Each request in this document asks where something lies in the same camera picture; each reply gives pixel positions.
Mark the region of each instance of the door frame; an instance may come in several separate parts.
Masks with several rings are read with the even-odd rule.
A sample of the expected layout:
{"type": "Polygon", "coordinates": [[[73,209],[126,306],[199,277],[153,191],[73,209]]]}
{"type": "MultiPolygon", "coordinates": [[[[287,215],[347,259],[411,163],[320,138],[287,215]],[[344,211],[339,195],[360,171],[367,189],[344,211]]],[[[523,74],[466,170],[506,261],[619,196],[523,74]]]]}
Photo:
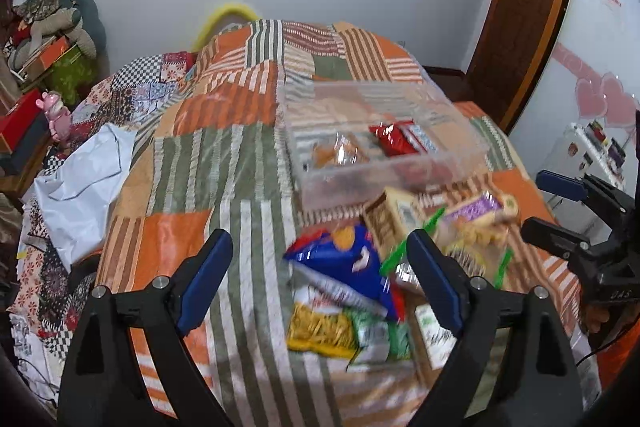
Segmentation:
{"type": "MultiPolygon", "coordinates": [[[[511,100],[506,113],[498,123],[500,128],[506,133],[510,132],[516,123],[516,120],[524,110],[524,107],[531,96],[542,71],[544,70],[546,63],[551,55],[554,45],[556,44],[556,38],[564,20],[564,12],[569,0],[552,0],[551,10],[549,16],[546,19],[545,27],[542,31],[542,36],[538,42],[538,47],[534,52],[533,58],[527,68],[524,77],[520,83],[520,86],[516,92],[516,95],[511,100]]],[[[477,66],[479,59],[482,55],[482,48],[488,38],[490,32],[490,25],[494,20],[495,11],[497,9],[498,0],[491,0],[489,10],[487,12],[480,38],[478,39],[478,45],[471,58],[471,63],[467,74],[471,74],[474,68],[477,66]]]]}

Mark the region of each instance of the yellow object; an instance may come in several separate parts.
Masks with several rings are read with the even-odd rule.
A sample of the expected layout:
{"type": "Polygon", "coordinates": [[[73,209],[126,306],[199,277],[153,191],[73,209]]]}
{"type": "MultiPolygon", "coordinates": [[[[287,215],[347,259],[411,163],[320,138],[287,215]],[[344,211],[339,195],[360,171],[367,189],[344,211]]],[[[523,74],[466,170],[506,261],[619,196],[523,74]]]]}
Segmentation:
{"type": "Polygon", "coordinates": [[[215,12],[213,12],[212,15],[210,15],[209,19],[207,19],[206,24],[200,30],[198,38],[193,45],[194,52],[199,52],[207,44],[207,42],[209,42],[213,29],[223,18],[228,17],[229,15],[238,15],[245,18],[247,22],[255,21],[260,18],[255,13],[255,11],[249,8],[246,4],[241,4],[239,2],[228,2],[226,4],[223,4],[215,12]]]}
{"type": "Polygon", "coordinates": [[[313,351],[324,357],[352,359],[357,343],[351,320],[344,313],[325,315],[294,304],[287,347],[292,351],[313,351]]]}
{"type": "Polygon", "coordinates": [[[507,238],[507,229],[498,227],[476,227],[465,223],[458,227],[460,235],[468,245],[478,244],[488,247],[490,244],[503,245],[507,238]]]}

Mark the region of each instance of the blanket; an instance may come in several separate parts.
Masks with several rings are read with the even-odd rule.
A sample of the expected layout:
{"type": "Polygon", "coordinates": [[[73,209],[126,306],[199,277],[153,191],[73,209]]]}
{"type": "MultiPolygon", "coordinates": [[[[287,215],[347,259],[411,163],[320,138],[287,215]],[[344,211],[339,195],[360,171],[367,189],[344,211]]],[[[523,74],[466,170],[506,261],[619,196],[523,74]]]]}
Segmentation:
{"type": "MultiPolygon", "coordinates": [[[[400,46],[347,23],[268,20],[216,36],[189,73],[172,80],[173,89],[156,85],[167,75],[158,82],[157,75],[148,80],[146,66],[135,69],[130,82],[113,77],[98,84],[89,107],[78,111],[87,134],[112,120],[138,131],[96,283],[113,292],[141,289],[172,274],[214,229],[226,229],[234,259],[204,323],[185,343],[234,424],[405,425],[427,392],[411,367],[348,373],[344,360],[286,348],[292,296],[282,254],[304,229],[353,219],[359,209],[302,211],[276,115],[285,83],[431,82],[424,70],[400,46]]],[[[523,218],[551,219],[501,131],[475,105],[458,108],[490,152],[470,180],[420,195],[423,206],[499,188],[518,198],[523,218]]],[[[545,285],[572,330],[578,285],[566,263],[525,245],[516,229],[509,238],[510,289],[545,285]]],[[[155,407],[171,414],[142,332],[132,330],[132,339],[155,407]]]]}
{"type": "MultiPolygon", "coordinates": [[[[98,83],[73,112],[69,150],[50,149],[40,175],[53,174],[69,154],[108,122],[137,129],[134,151],[139,152],[148,143],[162,111],[187,96],[188,71],[193,63],[188,52],[137,58],[98,83]]],[[[24,206],[18,257],[20,289],[8,310],[22,316],[43,341],[51,372],[59,377],[95,272],[69,287],[68,273],[50,243],[35,197],[24,206]]]]}

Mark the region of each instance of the floor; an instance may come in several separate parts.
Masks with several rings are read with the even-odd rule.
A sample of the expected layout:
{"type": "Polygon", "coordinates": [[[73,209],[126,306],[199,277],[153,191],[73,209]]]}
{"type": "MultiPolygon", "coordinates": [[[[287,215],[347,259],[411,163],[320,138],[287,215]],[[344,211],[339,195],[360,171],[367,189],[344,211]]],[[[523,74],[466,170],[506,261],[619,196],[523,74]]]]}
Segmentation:
{"type": "Polygon", "coordinates": [[[460,75],[429,73],[429,76],[440,86],[451,102],[473,100],[474,92],[462,72],[460,75]]]}

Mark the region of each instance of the clear plastic container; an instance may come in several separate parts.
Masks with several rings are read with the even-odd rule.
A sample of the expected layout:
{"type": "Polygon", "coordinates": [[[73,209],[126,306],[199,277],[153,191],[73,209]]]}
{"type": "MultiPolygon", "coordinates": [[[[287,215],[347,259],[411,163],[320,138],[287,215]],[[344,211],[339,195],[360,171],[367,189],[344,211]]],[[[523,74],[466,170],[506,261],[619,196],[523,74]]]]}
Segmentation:
{"type": "Polygon", "coordinates": [[[385,187],[418,192],[460,181],[484,164],[488,145],[436,86],[390,82],[285,84],[281,117],[305,210],[363,203],[385,187]],[[369,126],[414,120],[436,150],[387,157],[369,126]],[[316,168],[314,146],[355,137],[367,162],[316,168]]]}

